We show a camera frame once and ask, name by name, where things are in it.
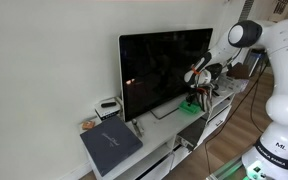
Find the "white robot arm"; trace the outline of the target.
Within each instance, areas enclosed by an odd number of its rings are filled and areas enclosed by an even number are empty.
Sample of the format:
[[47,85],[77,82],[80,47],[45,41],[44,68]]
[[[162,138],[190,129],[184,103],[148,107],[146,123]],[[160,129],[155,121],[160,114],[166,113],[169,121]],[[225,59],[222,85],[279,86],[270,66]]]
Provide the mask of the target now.
[[190,87],[209,83],[206,67],[232,58],[240,48],[265,50],[274,74],[274,89],[266,102],[271,123],[242,155],[246,176],[249,180],[288,180],[288,19],[236,23],[191,66],[184,81]]

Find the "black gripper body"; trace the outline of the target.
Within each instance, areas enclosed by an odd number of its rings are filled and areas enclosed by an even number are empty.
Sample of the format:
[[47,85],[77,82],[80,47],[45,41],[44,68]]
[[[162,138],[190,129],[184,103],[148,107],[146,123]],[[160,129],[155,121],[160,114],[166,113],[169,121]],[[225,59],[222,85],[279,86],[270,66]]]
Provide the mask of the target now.
[[189,91],[188,95],[186,96],[187,102],[189,102],[189,103],[198,102],[198,92],[197,92],[198,88],[194,88],[194,89],[191,89]]

